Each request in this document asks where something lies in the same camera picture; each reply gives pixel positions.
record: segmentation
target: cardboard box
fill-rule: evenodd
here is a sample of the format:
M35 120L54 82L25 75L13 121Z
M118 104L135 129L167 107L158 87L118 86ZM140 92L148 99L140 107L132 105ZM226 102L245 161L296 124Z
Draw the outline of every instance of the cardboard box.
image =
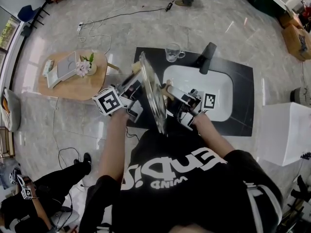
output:
M282 35L291 55L301 61L311 59L311 37L307 31L289 25L282 31Z
M299 29L303 29L302 23L294 12L288 11L285 14L281 15L278 18L280 24L282 25L283 28L287 28L289 25L294 25L295 27Z

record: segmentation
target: window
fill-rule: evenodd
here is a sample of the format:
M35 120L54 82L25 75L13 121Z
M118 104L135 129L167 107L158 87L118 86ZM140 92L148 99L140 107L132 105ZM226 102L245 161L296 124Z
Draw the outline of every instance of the window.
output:
M20 21L0 7L0 69Z

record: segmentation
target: wooden coffee table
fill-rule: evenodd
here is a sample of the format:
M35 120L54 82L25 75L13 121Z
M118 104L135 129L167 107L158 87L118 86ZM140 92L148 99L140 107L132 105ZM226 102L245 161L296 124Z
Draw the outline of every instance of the wooden coffee table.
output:
M61 81L53 89L48 88L47 78L42 76L46 61L49 59L54 60L54 68L60 60L72 52L74 51L52 54L44 61L38 80L38 91L42 95L85 101L91 99L100 91L107 72L107 59L103 52L94 53L94 62L97 65L95 74L90 76L86 75L83 78L74 75L65 81ZM89 57L92 54L91 50L76 50L76 52L80 56L86 57Z

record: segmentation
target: potted plant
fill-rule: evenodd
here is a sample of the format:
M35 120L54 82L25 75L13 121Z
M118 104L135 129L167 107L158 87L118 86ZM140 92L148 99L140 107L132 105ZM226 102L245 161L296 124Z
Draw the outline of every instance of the potted plant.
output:
M97 66L94 63L94 53L91 56L86 58L85 56L81 56L81 59L77 62L76 74L80 77L84 77L85 75L93 75L96 70Z

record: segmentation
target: clear glass cup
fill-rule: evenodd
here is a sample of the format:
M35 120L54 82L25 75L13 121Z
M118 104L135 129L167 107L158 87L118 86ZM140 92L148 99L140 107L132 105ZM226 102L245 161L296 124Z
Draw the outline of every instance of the clear glass cup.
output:
M181 59L185 57L185 52L180 49L175 43L170 43L165 48L166 59L168 62L175 62L177 59Z

